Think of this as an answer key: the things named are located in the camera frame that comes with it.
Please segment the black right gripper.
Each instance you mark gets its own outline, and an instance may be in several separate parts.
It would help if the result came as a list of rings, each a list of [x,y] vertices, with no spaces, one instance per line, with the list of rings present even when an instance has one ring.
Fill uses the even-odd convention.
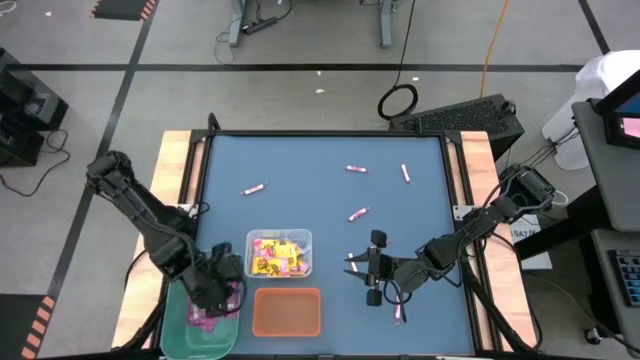
[[[367,261],[368,273],[356,272],[355,276],[370,287],[366,299],[368,305],[381,305],[382,299],[395,305],[395,300],[392,300],[386,293],[393,272],[392,258],[382,253],[386,247],[384,243],[387,240],[387,234],[381,230],[372,230],[370,240],[371,247],[357,255],[349,253],[345,261]]]

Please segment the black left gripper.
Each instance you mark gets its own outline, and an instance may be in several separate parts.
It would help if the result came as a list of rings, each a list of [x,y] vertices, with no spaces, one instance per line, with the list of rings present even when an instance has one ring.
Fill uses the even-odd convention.
[[[216,244],[210,256],[195,268],[195,284],[188,291],[191,301],[206,312],[207,316],[236,314],[245,302],[245,277],[241,269],[242,258],[235,253],[229,242]],[[226,311],[227,299],[231,295],[231,284],[242,285],[242,304],[237,312]]]

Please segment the green plastic bin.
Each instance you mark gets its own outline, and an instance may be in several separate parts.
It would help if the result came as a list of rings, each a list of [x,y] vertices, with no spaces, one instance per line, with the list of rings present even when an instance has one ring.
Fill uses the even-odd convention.
[[[160,348],[169,360],[219,360],[233,348],[239,313],[218,318],[211,331],[188,324],[188,296],[180,281],[168,285]]]

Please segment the clear plastic bin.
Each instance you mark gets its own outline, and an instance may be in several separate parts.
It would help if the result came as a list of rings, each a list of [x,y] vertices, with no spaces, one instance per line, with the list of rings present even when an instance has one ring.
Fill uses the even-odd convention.
[[[310,245],[310,249],[306,253],[301,253],[297,258],[305,261],[309,264],[310,269],[305,276],[290,276],[287,277],[270,277],[270,276],[260,276],[252,274],[252,260],[255,256],[254,254],[254,241],[257,239],[277,239],[279,243],[284,240],[292,241],[297,243],[298,241],[307,241]],[[312,234],[307,229],[281,229],[281,230],[252,230],[246,236],[246,251],[245,251],[245,263],[244,263],[244,271],[245,275],[250,278],[267,278],[267,279],[283,279],[283,278],[304,278],[311,274],[312,272],[312,263],[313,263],[313,246],[312,246]]]

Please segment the orange plastic bin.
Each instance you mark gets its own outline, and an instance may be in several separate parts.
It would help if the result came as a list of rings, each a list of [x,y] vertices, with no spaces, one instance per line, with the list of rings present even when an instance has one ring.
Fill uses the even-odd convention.
[[[254,296],[256,337],[317,337],[322,328],[317,288],[259,288]]]

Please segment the white paper label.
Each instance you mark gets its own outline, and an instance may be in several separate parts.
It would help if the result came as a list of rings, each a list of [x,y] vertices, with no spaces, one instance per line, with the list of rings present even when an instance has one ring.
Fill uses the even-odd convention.
[[[525,215],[509,225],[512,242],[514,244],[541,230],[539,221],[535,216]],[[552,270],[553,265],[547,252],[521,261],[524,270]]]

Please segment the black computer tower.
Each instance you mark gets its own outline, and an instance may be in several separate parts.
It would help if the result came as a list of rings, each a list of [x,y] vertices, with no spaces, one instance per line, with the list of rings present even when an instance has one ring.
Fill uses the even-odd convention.
[[[486,132],[495,161],[525,133],[516,117],[515,103],[502,94],[402,116],[392,120],[390,128],[408,132]]]

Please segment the black orange striped floor mat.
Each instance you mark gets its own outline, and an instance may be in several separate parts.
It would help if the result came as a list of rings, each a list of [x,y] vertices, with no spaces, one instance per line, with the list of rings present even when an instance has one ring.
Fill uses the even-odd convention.
[[[90,12],[96,19],[146,21],[158,0],[98,0]]]
[[[56,299],[47,295],[0,294],[0,360],[34,360]]]

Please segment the grey desk leg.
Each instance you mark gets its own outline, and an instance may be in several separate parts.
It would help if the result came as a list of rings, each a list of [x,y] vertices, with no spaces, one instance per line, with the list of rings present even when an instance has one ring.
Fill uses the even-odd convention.
[[[389,48],[392,45],[393,0],[379,0],[380,46]]]
[[[232,8],[232,19],[229,27],[228,42],[231,47],[237,47],[245,17],[247,0],[229,0],[229,2]]]

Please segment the black equipment cart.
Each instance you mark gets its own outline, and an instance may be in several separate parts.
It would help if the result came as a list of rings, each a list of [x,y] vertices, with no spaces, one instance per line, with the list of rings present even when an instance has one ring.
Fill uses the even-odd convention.
[[[35,166],[42,132],[60,128],[68,104],[0,47],[0,167]]]

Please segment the grey desk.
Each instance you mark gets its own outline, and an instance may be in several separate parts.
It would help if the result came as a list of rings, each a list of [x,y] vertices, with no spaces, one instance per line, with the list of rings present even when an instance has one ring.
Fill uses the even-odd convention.
[[[634,360],[640,360],[640,308],[627,307],[607,254],[640,251],[640,150],[607,143],[604,121],[589,102],[572,105],[587,158],[606,210],[606,225],[590,231],[615,321]]]

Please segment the black power strip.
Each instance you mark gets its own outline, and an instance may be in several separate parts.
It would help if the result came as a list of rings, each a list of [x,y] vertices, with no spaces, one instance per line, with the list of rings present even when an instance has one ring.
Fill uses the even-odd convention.
[[[264,29],[267,29],[278,22],[277,17],[271,17],[266,20],[258,20],[257,22],[251,23],[250,25],[244,25],[241,28],[241,31],[244,35],[252,35]]]

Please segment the black keyboard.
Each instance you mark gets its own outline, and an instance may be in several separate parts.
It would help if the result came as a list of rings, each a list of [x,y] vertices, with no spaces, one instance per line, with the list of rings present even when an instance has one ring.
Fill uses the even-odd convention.
[[[640,251],[608,250],[607,254],[626,306],[640,308]]]

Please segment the black computer monitor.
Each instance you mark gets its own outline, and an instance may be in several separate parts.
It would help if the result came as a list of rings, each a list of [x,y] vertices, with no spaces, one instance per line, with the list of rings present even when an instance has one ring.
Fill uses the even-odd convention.
[[[640,150],[640,69],[594,105],[608,144]]]

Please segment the white fabric cover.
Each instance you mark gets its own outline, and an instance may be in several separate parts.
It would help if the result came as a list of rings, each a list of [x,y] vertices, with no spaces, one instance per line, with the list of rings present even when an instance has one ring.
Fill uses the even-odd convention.
[[[609,52],[584,65],[575,75],[572,96],[543,126],[543,138],[557,143],[554,160],[566,171],[584,169],[588,158],[578,130],[574,127],[571,105],[589,98],[603,98],[640,69],[640,50]]]

